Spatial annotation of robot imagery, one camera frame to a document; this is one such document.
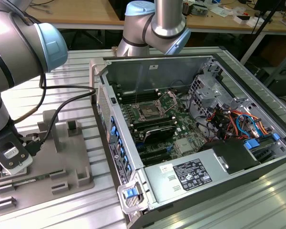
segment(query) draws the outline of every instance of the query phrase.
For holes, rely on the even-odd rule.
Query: wooden desk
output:
[[[222,0],[222,3],[230,3],[233,0]],[[61,29],[101,29],[122,30],[124,21],[116,16],[108,0],[55,0],[48,4],[48,8],[36,6],[38,9],[47,9],[52,12],[29,7],[27,13],[39,19],[41,22],[52,23]],[[246,7],[250,16],[254,10],[245,4],[235,1],[230,7]],[[189,15],[187,27],[193,32],[216,32],[216,33],[244,33],[251,34],[252,28],[247,25],[236,23],[231,16],[221,17],[213,12],[208,12],[207,17]],[[250,49],[245,54],[241,63],[245,63],[261,40],[267,34],[286,35],[286,26],[280,22],[280,18],[273,17],[273,21],[266,25]]]

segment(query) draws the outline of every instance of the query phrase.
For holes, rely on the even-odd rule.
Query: blue latch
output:
[[[121,147],[121,156],[124,156],[125,155],[125,150],[123,147]]]
[[[272,135],[272,137],[273,137],[276,141],[281,138],[281,137],[280,137],[278,134],[276,134],[276,133],[274,133],[274,134]]]
[[[111,135],[114,135],[115,131],[116,131],[116,126],[113,126],[112,129],[111,129]]]
[[[130,165],[127,166],[127,169],[128,169],[129,172],[132,171],[132,167]]]
[[[138,195],[139,195],[138,190],[135,187],[131,188],[131,189],[129,189],[129,190],[127,190],[125,192],[126,199],[129,199],[129,198],[132,198],[132,197],[136,197]]]
[[[249,139],[248,141],[246,141],[244,146],[246,146],[247,149],[252,149],[254,147],[259,146],[259,143],[255,139]]]

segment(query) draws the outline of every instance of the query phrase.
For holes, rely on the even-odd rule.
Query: power supply label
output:
[[[200,159],[188,161],[173,168],[185,191],[190,191],[196,187],[212,182],[210,175]]]

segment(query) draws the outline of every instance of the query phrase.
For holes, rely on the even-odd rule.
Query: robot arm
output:
[[[188,41],[182,0],[132,1],[127,5],[123,39],[117,56],[146,56],[149,45],[164,54],[178,54]]]
[[[15,5],[0,0],[0,93],[50,72],[68,58],[66,43],[55,27],[25,21],[21,10],[31,0],[12,2]],[[32,163],[29,146],[22,143],[0,97],[0,165],[10,174]]]

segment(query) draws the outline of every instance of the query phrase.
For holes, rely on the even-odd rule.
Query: green circuit board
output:
[[[179,96],[174,96],[174,101],[172,97],[165,94],[167,91],[160,92],[164,96],[158,101],[120,104],[140,157],[146,166],[162,162],[158,157],[159,154],[166,156],[163,161],[176,159],[196,153],[207,142],[208,133],[202,133],[196,126],[196,121],[189,115],[186,105]],[[161,118],[167,118],[169,121],[158,123],[155,121],[155,124],[147,125],[144,130],[132,128],[133,124],[143,124]],[[144,142],[146,131],[160,128],[163,124],[175,126],[175,132],[171,137],[155,143]]]

